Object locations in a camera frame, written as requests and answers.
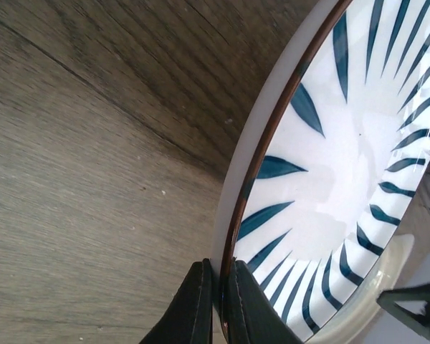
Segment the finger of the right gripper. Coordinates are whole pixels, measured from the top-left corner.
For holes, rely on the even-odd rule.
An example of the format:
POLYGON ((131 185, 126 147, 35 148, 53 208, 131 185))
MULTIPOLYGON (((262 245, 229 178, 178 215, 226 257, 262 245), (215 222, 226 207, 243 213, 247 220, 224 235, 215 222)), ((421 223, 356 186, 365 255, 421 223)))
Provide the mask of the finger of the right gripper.
POLYGON ((430 340, 430 282, 384 290, 376 302, 408 329, 430 340))

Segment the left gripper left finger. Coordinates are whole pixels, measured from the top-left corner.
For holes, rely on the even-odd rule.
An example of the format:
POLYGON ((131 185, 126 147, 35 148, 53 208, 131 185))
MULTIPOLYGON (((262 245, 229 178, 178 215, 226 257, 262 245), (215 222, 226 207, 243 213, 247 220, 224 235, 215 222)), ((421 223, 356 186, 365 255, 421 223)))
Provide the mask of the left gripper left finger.
POLYGON ((194 262, 161 319, 142 344, 209 344, 213 339, 210 261, 194 262))

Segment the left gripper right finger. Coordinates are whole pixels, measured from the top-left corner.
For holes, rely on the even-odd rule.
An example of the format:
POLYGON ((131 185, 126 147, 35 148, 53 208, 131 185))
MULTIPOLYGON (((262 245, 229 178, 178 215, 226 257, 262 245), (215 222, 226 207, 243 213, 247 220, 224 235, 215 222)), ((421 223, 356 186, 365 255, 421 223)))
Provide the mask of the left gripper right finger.
POLYGON ((242 260, 231 265, 227 282, 229 343, 301 343, 270 305, 242 260))

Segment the white blue striped plate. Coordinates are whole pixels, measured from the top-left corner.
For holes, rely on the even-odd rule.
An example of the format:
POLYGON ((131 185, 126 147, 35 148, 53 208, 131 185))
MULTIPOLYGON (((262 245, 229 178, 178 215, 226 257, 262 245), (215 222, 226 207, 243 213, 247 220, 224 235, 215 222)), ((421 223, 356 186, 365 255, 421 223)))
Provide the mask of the white blue striped plate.
POLYGON ((247 263, 302 341, 332 328, 430 161, 430 1, 319 1, 267 78, 221 192, 211 263, 247 263))

